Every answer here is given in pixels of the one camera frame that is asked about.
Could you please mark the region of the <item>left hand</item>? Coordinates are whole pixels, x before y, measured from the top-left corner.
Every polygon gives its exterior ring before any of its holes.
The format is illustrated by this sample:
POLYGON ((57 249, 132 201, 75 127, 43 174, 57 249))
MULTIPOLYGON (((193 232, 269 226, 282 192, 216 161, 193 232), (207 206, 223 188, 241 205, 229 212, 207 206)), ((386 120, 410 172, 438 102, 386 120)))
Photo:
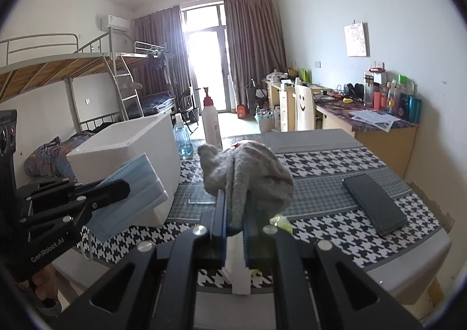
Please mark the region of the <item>left hand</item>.
POLYGON ((17 286, 25 296, 39 309, 51 310, 58 301, 58 283, 56 269, 51 263, 17 286))

